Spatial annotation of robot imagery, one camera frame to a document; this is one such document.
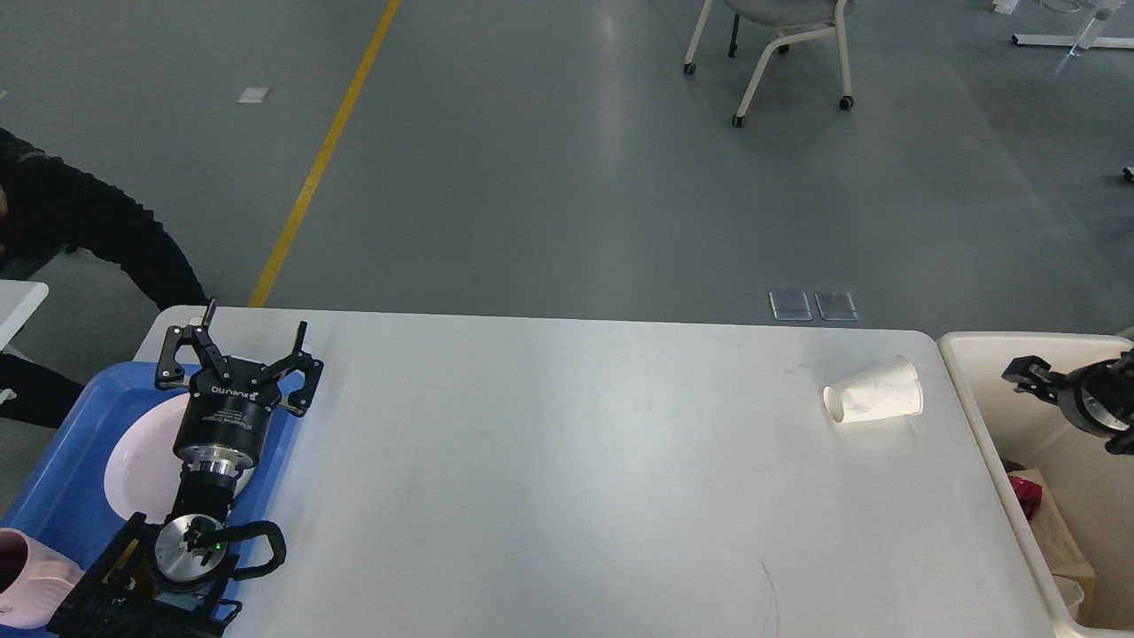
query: white plate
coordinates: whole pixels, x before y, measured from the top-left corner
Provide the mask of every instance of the white plate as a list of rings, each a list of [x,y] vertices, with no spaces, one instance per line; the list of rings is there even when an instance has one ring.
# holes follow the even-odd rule
[[[134,422],[110,453],[102,488],[110,508],[122,520],[134,512],[145,512],[146,522],[166,522],[181,483],[181,461],[174,454],[174,441],[188,403],[188,394],[159,403]],[[237,494],[252,473],[240,476]]]

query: white paper cup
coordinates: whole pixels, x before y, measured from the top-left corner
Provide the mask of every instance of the white paper cup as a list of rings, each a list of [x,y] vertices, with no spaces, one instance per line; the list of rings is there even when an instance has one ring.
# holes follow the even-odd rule
[[[823,405],[836,424],[857,424],[921,415],[917,371],[903,357],[823,389]]]
[[[81,578],[75,561],[18,529],[0,528],[0,624],[43,627]]]
[[[1064,606],[1067,607],[1067,613],[1075,621],[1078,620],[1078,606],[1083,603],[1083,598],[1086,594],[1083,592],[1083,587],[1069,578],[1064,578],[1061,576],[1052,576],[1051,578],[1056,581],[1056,587],[1059,588],[1059,596],[1064,601]]]

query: white chair leg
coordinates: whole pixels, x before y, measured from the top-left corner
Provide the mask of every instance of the white chair leg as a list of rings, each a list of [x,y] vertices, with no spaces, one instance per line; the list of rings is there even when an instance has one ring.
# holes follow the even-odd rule
[[[846,0],[840,0],[835,7],[835,37],[839,42],[839,66],[843,71],[844,100],[839,102],[839,107],[843,110],[847,110],[854,105],[854,93],[850,91],[850,57],[847,53],[846,17],[843,15],[843,7],[845,5]]]
[[[756,85],[760,84],[760,77],[764,75],[764,68],[768,66],[768,59],[771,58],[772,51],[780,48],[784,44],[786,37],[777,37],[772,40],[768,46],[764,46],[764,52],[760,54],[760,61],[756,62],[756,70],[752,71],[752,79],[748,80],[748,87],[744,90],[744,97],[741,99],[741,105],[736,109],[736,114],[733,116],[733,126],[739,128],[744,126],[744,114],[748,112],[748,104],[752,103],[752,95],[756,92]]]
[[[697,18],[697,27],[693,29],[693,40],[689,42],[689,50],[685,52],[685,75],[693,75],[697,68],[693,63],[693,54],[697,52],[697,43],[701,42],[701,32],[705,29],[705,22],[709,20],[709,10],[712,9],[713,0],[705,0],[701,7],[701,17]]]

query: trash bin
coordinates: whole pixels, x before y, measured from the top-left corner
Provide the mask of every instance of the trash bin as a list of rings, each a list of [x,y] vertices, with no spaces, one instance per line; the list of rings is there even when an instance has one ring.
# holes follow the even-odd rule
[[[1056,633],[1134,638],[1134,458],[1107,453],[1105,440],[1076,429],[1058,408],[1013,392],[1013,385],[1000,378],[1016,357],[1036,355],[1052,371],[1069,373],[1117,359],[1134,344],[1093,335],[950,333],[938,346]],[[1001,458],[1040,469],[1067,528],[1094,568],[1091,628],[1068,614]]]

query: red object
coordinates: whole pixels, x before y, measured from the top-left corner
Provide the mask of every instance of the red object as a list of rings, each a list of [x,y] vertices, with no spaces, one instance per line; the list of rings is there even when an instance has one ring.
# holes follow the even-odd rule
[[[1024,510],[1024,518],[1032,520],[1035,510],[1040,508],[1040,502],[1043,501],[1043,488],[1021,477],[1008,477],[1008,480],[1012,483],[1012,491],[1016,493],[1016,501],[1019,501],[1019,507]]]

